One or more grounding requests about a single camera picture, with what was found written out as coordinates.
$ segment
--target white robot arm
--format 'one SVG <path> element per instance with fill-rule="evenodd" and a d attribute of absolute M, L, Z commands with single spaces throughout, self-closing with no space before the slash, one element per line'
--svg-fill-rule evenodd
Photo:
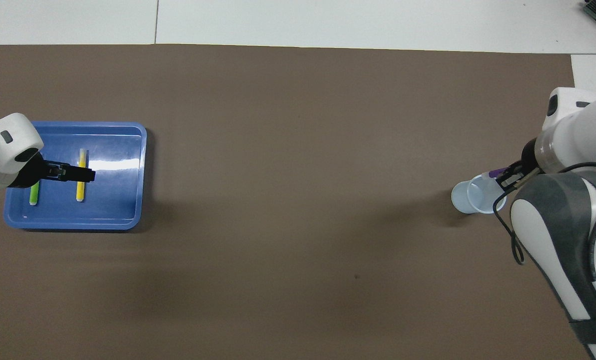
<path fill-rule="evenodd" d="M 64 162 L 45 161 L 44 146 L 31 122 L 19 113 L 0 119 L 0 189 L 25 188 L 40 179 L 92 182 L 96 172 Z"/>
<path fill-rule="evenodd" d="M 524 183 L 511 207 L 516 260 L 522 246 L 596 359 L 596 93 L 555 89 L 542 133 L 497 181 L 506 194 Z"/>

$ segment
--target yellow marker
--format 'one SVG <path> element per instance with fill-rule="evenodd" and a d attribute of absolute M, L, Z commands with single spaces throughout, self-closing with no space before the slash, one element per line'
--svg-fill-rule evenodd
<path fill-rule="evenodd" d="M 80 159 L 78 160 L 79 167 L 87 167 L 87 150 L 81 148 Z M 85 183 L 79 181 L 76 185 L 76 201 L 82 202 L 85 199 Z"/>

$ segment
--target blue tray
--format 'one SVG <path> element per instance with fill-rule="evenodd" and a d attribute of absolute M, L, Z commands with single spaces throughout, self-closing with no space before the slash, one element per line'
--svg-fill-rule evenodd
<path fill-rule="evenodd" d="M 85 200 L 76 201 L 76 183 L 40 180 L 38 203 L 30 189 L 9 188 L 5 222 L 19 229 L 129 230 L 140 221 L 147 130 L 135 122 L 33 121 L 45 160 L 78 164 L 88 150 L 96 179 L 85 184 Z"/>

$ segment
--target brown table surface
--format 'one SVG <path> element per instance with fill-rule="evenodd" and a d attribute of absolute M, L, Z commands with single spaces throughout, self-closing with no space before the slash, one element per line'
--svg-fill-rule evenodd
<path fill-rule="evenodd" d="M 0 118 L 149 131 L 128 233 L 9 228 L 0 191 L 0 359 L 585 358 L 449 196 L 572 85 L 559 54 L 0 46 Z"/>

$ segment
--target white floor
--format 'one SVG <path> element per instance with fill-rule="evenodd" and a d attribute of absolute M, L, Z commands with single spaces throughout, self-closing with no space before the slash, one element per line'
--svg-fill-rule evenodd
<path fill-rule="evenodd" d="M 572 54 L 596 91 L 582 0 L 0 0 L 0 44 L 236 44 Z"/>

